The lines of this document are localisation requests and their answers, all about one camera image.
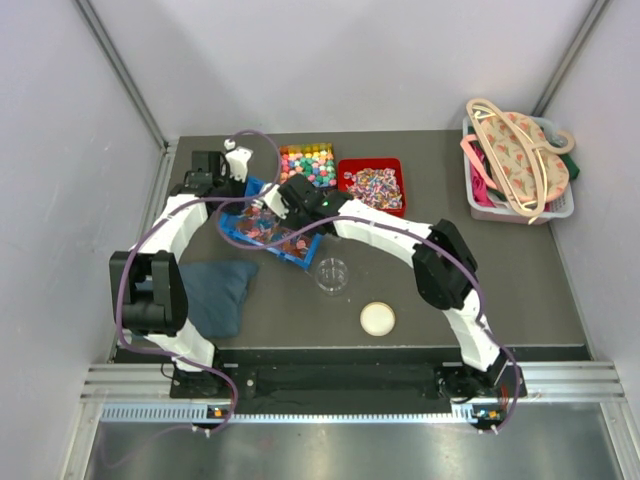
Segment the blue plastic candy bin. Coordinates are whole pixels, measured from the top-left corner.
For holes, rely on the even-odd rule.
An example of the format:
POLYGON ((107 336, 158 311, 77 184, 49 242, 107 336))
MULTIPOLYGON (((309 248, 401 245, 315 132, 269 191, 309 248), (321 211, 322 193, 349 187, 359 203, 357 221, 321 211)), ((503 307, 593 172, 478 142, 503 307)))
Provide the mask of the blue plastic candy bin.
MULTIPOLYGON (((252 203, 238 214, 222 213, 219 225, 233 240, 251 245, 272 244, 292 233, 280 224, 280 218, 275 213, 252 203)), ((322 239, 321 234, 300 234, 276 247, 267 248, 267 251, 308 270, 322 239)))

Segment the clear plastic scoop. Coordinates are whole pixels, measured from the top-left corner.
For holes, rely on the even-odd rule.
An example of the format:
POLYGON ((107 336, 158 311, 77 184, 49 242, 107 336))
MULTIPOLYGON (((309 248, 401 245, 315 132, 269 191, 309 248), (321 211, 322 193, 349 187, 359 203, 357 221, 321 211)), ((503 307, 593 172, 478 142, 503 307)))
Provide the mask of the clear plastic scoop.
POLYGON ((289 231, 280 224, 280 218, 268 209, 257 209, 253 206, 249 210, 251 226, 249 236, 261 243, 271 243, 281 240, 289 231))

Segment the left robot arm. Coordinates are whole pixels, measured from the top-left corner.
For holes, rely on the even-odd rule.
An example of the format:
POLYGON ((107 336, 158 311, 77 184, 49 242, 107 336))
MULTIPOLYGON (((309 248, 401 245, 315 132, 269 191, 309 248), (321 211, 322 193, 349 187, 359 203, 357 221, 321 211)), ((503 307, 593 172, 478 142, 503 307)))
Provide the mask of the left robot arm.
POLYGON ((188 319, 179 260, 224 200, 244 196, 252 156, 235 144, 222 152, 194 152, 191 169, 170 191, 151 230, 109 260, 115 322, 153 343, 147 353, 171 360, 174 398, 211 398, 229 388, 215 345, 188 319))

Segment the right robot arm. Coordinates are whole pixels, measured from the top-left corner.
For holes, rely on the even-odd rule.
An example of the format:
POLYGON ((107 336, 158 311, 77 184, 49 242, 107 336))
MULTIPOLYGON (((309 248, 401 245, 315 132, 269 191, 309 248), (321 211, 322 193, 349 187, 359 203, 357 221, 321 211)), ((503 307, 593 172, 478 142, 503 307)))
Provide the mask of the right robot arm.
POLYGON ((460 388, 462 397, 487 396, 506 372, 520 373, 491 331, 477 262, 452 222, 404 220, 348 193, 323 191, 301 175, 270 190, 265 202, 290 229, 358 241, 412 268, 419 295, 443 312, 460 346, 462 365, 442 380, 450 395, 460 388))

